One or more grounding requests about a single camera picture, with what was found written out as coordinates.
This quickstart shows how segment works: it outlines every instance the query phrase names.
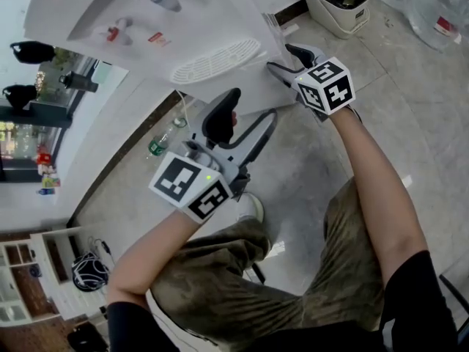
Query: white sneaker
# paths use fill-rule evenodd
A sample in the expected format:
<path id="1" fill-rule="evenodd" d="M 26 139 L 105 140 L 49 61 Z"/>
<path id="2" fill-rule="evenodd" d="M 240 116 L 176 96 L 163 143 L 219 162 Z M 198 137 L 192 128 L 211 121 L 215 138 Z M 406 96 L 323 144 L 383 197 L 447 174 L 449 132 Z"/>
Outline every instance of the white sneaker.
<path id="1" fill-rule="evenodd" d="M 255 218 L 261 223 L 264 221 L 264 206 L 251 193 L 243 193 L 236 204 L 236 221 L 243 219 Z"/>

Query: white plastic vent cover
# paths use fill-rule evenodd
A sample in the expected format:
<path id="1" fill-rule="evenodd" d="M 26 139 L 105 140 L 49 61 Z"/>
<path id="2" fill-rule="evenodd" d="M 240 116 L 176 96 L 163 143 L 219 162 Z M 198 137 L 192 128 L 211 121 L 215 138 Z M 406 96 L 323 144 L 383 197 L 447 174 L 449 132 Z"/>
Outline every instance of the white plastic vent cover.
<path id="1" fill-rule="evenodd" d="M 193 84 L 219 76 L 254 57 L 260 46 L 261 44 L 252 38 L 232 43 L 179 67 L 174 72 L 172 81 L 175 84 Z"/>

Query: tile floor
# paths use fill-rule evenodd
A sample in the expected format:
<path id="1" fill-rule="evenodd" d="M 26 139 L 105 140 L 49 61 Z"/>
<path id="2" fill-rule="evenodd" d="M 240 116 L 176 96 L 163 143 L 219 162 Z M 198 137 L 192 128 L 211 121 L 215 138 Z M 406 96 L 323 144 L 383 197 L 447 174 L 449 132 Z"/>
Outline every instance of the tile floor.
<path id="1" fill-rule="evenodd" d="M 349 40 L 302 15 L 294 20 L 300 30 L 288 41 L 320 47 L 350 69 L 354 107 L 405 182 L 440 273 L 469 247 L 469 43 L 440 54 L 399 13 L 378 0 L 370 1 L 370 10 L 368 25 Z M 200 108 L 196 103 L 189 112 Z M 266 284 L 301 294 L 318 269 L 328 200 L 352 171 L 330 122 L 318 123 L 299 105 L 278 115 L 275 134 L 251 165 L 248 190 L 264 202 L 276 243 L 261 263 Z M 145 159 L 151 136 L 169 118 L 129 152 L 78 216 L 81 225 L 96 224 L 116 257 L 171 212 L 147 189 L 159 162 Z M 254 118 L 240 118 L 238 130 Z M 231 206 L 198 235 L 227 227 L 234 218 Z M 467 280 L 468 273 L 469 259 L 459 279 Z M 175 332 L 200 350 L 200 341 Z"/>

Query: forearm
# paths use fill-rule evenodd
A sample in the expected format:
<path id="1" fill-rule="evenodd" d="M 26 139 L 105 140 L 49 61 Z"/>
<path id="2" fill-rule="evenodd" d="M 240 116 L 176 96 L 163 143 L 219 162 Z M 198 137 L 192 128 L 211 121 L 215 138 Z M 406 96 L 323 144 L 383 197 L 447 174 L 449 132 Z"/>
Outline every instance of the forearm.
<path id="1" fill-rule="evenodd" d="M 112 271 L 108 302 L 119 301 L 118 292 L 144 296 L 164 266 L 199 227 L 184 213 L 175 211 L 141 237 Z"/>
<path id="2" fill-rule="evenodd" d="M 396 170 L 348 110 L 333 114 L 355 175 L 363 217 L 386 284 L 416 252 L 428 249 L 416 210 Z"/>

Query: white container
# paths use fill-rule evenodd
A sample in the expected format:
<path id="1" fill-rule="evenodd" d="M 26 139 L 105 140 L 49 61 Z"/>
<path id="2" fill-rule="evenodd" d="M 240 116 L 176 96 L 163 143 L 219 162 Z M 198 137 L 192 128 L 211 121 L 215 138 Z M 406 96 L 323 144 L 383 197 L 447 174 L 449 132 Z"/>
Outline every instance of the white container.
<path id="1" fill-rule="evenodd" d="M 306 0 L 311 17 L 341 39 L 354 35 L 369 21 L 366 5 L 369 0 L 359 0 L 352 9 L 343 9 L 326 0 Z"/>
<path id="2" fill-rule="evenodd" d="M 468 8 L 469 0 L 411 0 L 407 17 L 426 44 L 442 51 L 464 29 Z"/>

